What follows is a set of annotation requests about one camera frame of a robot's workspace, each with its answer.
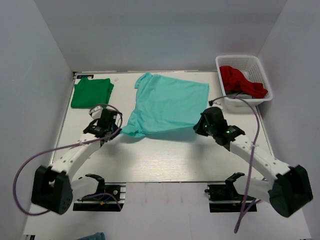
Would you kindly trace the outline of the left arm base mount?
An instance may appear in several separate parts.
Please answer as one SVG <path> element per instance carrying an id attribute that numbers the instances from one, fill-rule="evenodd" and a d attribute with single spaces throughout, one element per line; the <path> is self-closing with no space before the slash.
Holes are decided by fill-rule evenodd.
<path id="1" fill-rule="evenodd" d="M 71 183 L 74 212 L 120 212 L 126 198 L 126 184 L 106 182 L 96 174 L 86 174 Z"/>

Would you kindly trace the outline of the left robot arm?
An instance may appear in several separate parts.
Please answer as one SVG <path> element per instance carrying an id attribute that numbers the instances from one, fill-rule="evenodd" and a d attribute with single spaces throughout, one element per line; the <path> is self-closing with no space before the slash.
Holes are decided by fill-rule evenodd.
<path id="1" fill-rule="evenodd" d="M 40 166 L 34 174 L 31 202 L 56 214 L 64 214 L 76 200 L 118 200 L 105 189 L 103 177 L 87 173 L 77 179 L 74 175 L 103 144 L 121 132 L 123 115 L 117 109 L 97 106 L 90 111 L 93 120 L 83 130 L 77 143 L 49 166 Z"/>

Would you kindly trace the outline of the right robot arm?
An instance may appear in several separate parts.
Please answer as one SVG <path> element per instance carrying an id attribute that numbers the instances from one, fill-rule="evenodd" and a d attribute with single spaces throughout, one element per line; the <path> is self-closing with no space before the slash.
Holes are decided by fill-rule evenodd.
<path id="1" fill-rule="evenodd" d="M 227 124 L 220 108 L 204 110 L 193 129 L 196 134 L 212 137 L 218 145 L 251 163 L 264 177 L 259 180 L 236 172 L 224 184 L 211 184 L 205 192 L 212 202 L 241 201 L 247 193 L 251 198 L 269 203 L 278 214 L 288 218 L 313 200 L 304 167 L 290 166 L 254 145 L 242 129 Z"/>

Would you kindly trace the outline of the teal t-shirt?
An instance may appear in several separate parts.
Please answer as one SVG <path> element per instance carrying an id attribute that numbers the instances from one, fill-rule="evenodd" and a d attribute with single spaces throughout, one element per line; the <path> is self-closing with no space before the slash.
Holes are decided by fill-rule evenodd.
<path id="1" fill-rule="evenodd" d="M 210 86 L 159 74 L 138 78 L 135 107 L 122 132 L 141 138 L 193 127 L 207 108 Z"/>

